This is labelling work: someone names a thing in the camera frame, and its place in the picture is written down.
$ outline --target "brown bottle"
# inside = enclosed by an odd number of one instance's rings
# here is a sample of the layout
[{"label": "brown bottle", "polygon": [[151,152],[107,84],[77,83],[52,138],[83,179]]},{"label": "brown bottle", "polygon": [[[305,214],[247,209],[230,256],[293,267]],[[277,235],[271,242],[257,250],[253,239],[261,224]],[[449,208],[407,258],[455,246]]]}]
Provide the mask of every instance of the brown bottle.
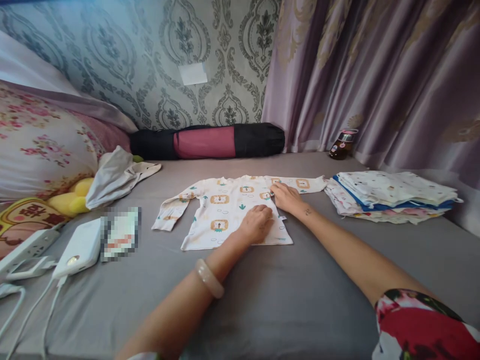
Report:
[{"label": "brown bottle", "polygon": [[335,160],[345,160],[352,150],[354,135],[358,132],[357,129],[343,129],[337,141],[331,147],[328,156]]}]

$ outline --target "light switch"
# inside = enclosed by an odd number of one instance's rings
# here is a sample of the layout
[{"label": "light switch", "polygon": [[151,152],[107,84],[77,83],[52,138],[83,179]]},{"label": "light switch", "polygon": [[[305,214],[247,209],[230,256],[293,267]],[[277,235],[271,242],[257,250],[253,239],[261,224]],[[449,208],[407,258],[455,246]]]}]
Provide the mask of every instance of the light switch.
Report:
[{"label": "light switch", "polygon": [[180,65],[178,70],[180,71],[183,85],[208,83],[204,62],[197,62],[190,65]]}]

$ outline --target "damask wallpaper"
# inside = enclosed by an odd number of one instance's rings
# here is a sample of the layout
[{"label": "damask wallpaper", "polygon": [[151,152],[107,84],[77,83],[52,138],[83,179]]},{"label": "damask wallpaper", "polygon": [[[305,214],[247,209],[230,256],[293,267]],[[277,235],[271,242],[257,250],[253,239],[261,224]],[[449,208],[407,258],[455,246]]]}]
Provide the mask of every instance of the damask wallpaper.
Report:
[{"label": "damask wallpaper", "polygon": [[[260,122],[281,0],[47,0],[0,30],[142,129]],[[204,62],[184,86],[179,65]]]}]

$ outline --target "hand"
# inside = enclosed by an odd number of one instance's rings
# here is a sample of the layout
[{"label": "hand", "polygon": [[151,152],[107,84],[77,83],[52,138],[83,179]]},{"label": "hand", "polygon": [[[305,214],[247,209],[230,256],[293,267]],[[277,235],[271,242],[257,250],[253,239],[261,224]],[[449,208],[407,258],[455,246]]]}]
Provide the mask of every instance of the hand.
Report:
[{"label": "hand", "polygon": [[284,184],[283,182],[274,183],[270,191],[275,194],[275,205],[277,208],[285,210],[295,215],[297,211],[302,211],[308,206],[300,197],[297,189]]},{"label": "hand", "polygon": [[239,235],[241,241],[247,242],[248,245],[261,243],[273,223],[272,209],[266,205],[256,205],[246,213],[235,233]]}]

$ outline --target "mattress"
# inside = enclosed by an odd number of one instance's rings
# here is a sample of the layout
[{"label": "mattress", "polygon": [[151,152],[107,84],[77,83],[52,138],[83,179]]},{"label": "mattress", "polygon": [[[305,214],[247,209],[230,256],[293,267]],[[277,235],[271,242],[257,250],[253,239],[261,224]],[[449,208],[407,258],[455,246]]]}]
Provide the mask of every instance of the mattress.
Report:
[{"label": "mattress", "polygon": [[[199,206],[196,199],[172,232],[151,230],[164,200],[207,178],[245,174],[316,178],[365,169],[354,159],[337,161],[325,153],[163,161],[162,165],[160,172],[113,206],[116,211],[141,207],[136,251],[119,261],[96,264],[72,276],[62,288],[46,338],[52,358],[111,359],[196,260],[211,252],[180,250]],[[443,217],[419,225],[342,218],[324,192],[302,196],[417,278],[466,322],[480,328],[477,237]],[[45,254],[59,259],[75,227],[104,211],[71,221]],[[378,334],[369,302],[315,237],[285,215],[294,244],[251,247],[230,273],[224,298],[209,308],[183,358],[371,358]],[[48,275],[19,281],[26,287],[26,299],[0,343],[0,354],[9,351],[24,316],[48,281]],[[17,349],[22,359],[40,353],[41,333],[54,294],[52,288],[29,321]],[[16,301],[16,296],[0,300],[0,324]]]}]

